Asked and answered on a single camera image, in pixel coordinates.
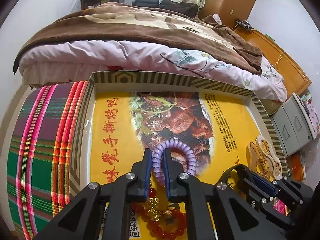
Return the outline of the grey drawer cabinet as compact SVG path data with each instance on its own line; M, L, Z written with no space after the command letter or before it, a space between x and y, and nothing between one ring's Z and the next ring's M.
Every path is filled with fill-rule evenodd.
M271 115L271 121L276 130L285 157L298 152L308 143L316 139L308 111L296 93L282 104Z

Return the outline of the striped cardboard tray box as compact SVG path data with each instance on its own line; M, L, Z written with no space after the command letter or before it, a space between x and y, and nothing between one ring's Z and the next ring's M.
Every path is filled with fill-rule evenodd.
M185 173L207 184L225 183L246 202L235 166L250 169L248 145L257 136L271 144L287 174L271 119L250 90L158 72L95 72L87 82L69 171L77 194L91 182L114 182L143 159L145 149L152 153L147 200L130 204L129 239L188 239L185 204L167 198L166 149Z

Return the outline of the plaid colourful tablecloth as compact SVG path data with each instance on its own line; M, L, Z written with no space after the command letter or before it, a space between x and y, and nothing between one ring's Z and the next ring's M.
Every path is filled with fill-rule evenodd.
M8 204L20 239L33 239L79 192L69 171L87 84L44 86L23 103L7 161Z

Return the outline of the orange wooden headboard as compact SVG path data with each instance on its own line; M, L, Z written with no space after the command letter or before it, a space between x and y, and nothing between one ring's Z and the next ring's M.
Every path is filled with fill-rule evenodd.
M255 29L249 31L244 27L236 27L235 32L247 42L259 47L269 63L282 75L288 98L292 93L301 96L311 85L311 80L298 63L266 35Z

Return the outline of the bed with floral sheet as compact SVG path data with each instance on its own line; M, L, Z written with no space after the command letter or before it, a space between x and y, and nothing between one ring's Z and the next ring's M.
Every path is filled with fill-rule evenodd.
M254 91L261 99L285 102L284 78L263 57L254 75L199 50L148 42L74 41L37 46L17 61L26 85L88 80L93 72L142 70L204 77Z

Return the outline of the dark clothes pile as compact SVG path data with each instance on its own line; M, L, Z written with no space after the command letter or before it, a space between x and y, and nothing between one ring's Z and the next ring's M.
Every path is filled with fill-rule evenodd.
M194 18L198 14L199 6L188 2L174 2L172 0L163 0L159 4L161 9L166 9Z

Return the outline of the brown plush blanket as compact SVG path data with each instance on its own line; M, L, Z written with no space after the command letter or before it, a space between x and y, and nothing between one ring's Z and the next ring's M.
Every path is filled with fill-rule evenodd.
M19 60L29 49L84 40L148 42L199 50L252 74L262 73L261 50L218 24L212 15L200 20L170 10L116 2L74 12L38 31L18 52L13 71L17 72Z

